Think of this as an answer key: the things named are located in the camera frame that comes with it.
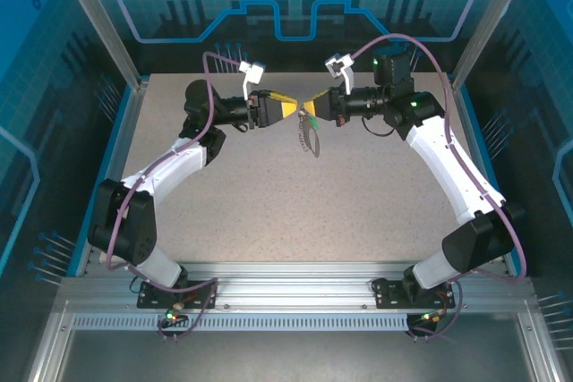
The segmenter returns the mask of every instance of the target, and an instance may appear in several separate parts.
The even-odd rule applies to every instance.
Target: green object
[[[310,121],[311,121],[311,126],[312,126],[312,128],[314,129],[314,131],[315,131],[315,132],[318,131],[318,130],[319,130],[319,124],[318,124],[318,122],[316,121],[316,117],[310,115]]]

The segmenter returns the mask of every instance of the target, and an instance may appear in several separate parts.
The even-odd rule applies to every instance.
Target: speckled tabletop
[[[414,73],[417,90],[443,100],[436,73]],[[124,176],[171,146],[185,119],[184,92],[199,74],[154,74],[141,107]],[[221,97],[240,94],[240,74],[219,74]],[[266,73],[260,88],[306,100],[335,85],[327,73]],[[355,85],[373,85],[358,73]],[[457,227],[432,173],[397,135],[378,138],[353,119],[319,120],[321,156],[303,152],[297,117],[237,132],[218,157],[158,208],[158,240],[171,258],[191,261],[406,261],[432,254]],[[380,120],[369,126],[388,129]],[[466,147],[457,112],[452,127]]]

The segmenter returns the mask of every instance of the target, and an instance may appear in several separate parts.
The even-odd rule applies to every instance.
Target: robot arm
[[[350,55],[335,55],[326,65],[334,77],[345,82],[306,102],[304,108],[319,118],[335,121],[337,127],[352,116],[367,119],[383,115],[400,138],[428,165],[446,193],[460,227],[442,242],[441,249],[405,272],[403,285],[411,301],[450,279],[496,259],[513,247],[497,213],[483,198],[466,172],[454,158],[444,135],[444,111],[428,92],[415,92],[409,59],[403,48],[388,47],[374,57],[374,79],[378,87],[355,88]],[[519,215],[517,208],[505,205],[505,199],[481,175],[466,152],[451,134],[451,144],[485,188],[493,201],[509,217]]]
[[[267,127],[296,110],[296,100],[285,95],[268,90],[251,91],[250,84],[261,79],[257,71],[256,67],[244,68],[247,78],[242,97],[223,99],[214,91],[215,112],[211,127],[199,141],[181,150],[185,143],[200,133],[209,115],[207,82],[194,81],[189,85],[185,91],[187,119],[183,130],[163,155],[171,157],[161,157],[164,161],[143,178],[129,201],[115,240],[114,255],[157,284],[167,288],[187,286],[184,268],[157,245],[155,209],[184,179],[207,166],[218,155],[226,136],[215,125],[231,124],[246,132],[241,125],[248,124],[249,129]],[[144,168],[119,182],[106,179],[99,185],[88,238],[91,245],[107,251],[125,196],[148,170]]]

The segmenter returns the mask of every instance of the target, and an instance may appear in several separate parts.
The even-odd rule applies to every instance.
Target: enclosure
[[[0,1],[2,380],[570,379],[573,0]],[[526,281],[466,276],[448,337],[414,343],[412,312],[377,309],[369,284],[457,227],[424,161],[359,118],[318,120],[318,158],[297,115],[227,125],[216,159],[157,207],[168,257],[221,285],[197,332],[164,344],[161,311],[138,309],[131,274],[87,242],[98,185],[173,144],[203,52],[265,64],[257,88],[302,104],[340,84],[327,59],[390,33],[433,52],[461,147],[525,210]],[[428,55],[386,44],[443,104]],[[356,86],[374,85],[372,50],[352,67]],[[210,73],[222,98],[242,95],[235,66]],[[521,269],[514,251],[487,266]]]

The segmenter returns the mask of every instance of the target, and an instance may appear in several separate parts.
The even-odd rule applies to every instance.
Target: table surface
[[[414,73],[415,88],[443,105],[437,73]],[[124,176],[170,147],[185,119],[184,93],[200,74],[153,74]],[[217,74],[223,98],[240,94],[242,74]],[[357,73],[356,86],[373,85]],[[299,101],[335,85],[328,73],[265,73],[261,88]],[[458,112],[452,129],[467,150]],[[409,261],[428,257],[457,228],[453,210],[423,160],[396,133],[372,136],[358,118],[342,128],[319,120],[321,156],[303,152],[291,115],[261,130],[221,127],[227,140],[207,168],[158,208],[158,242],[191,261]],[[381,119],[369,122],[384,132]]]

